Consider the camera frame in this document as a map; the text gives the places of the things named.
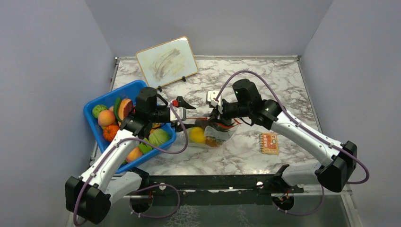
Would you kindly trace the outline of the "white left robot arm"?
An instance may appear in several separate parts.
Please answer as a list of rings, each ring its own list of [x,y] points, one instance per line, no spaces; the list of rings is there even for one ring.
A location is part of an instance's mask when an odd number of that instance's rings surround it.
[[[111,207],[111,194],[106,189],[128,154],[139,143],[144,143],[166,153],[167,150],[144,140],[154,123],[179,123],[184,130],[186,111],[194,109],[183,97],[178,96],[159,105],[163,97],[155,88],[144,87],[135,98],[136,105],[122,121],[116,136],[101,157],[78,178],[71,176],[65,183],[66,208],[73,213],[74,225],[79,227],[78,217],[83,222],[100,223]]]

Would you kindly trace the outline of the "clear orange-zip bag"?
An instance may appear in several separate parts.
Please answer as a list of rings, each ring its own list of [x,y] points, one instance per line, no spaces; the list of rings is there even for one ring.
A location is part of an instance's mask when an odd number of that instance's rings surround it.
[[[185,123],[189,146],[219,148],[232,138],[240,125],[241,123],[237,119],[230,120],[226,125],[212,122],[207,117],[192,117]]]

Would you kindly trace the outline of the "toy pineapple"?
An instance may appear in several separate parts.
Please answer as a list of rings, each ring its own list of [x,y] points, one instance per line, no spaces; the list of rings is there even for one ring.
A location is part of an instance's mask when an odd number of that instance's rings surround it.
[[[224,129],[219,126],[206,126],[204,136],[206,137],[205,144],[209,147],[217,148],[231,138],[233,132],[229,129]]]

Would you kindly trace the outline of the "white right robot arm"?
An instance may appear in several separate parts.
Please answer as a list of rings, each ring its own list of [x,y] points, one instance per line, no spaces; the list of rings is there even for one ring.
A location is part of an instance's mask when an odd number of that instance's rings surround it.
[[[227,102],[218,91],[208,91],[206,103],[213,108],[210,118],[228,121],[248,117],[251,124],[283,135],[306,150],[317,162],[283,166],[273,179],[273,187],[285,192],[299,184],[320,184],[332,192],[341,192],[356,168],[357,146],[333,140],[304,124],[279,103],[262,99],[256,85],[248,79],[233,84],[237,101]]]

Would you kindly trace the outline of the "yellow toy pear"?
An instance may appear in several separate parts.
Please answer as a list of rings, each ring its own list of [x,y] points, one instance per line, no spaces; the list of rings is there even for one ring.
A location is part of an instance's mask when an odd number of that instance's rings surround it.
[[[189,138],[194,143],[205,144],[206,137],[204,136],[204,129],[201,127],[191,128],[189,131]]]

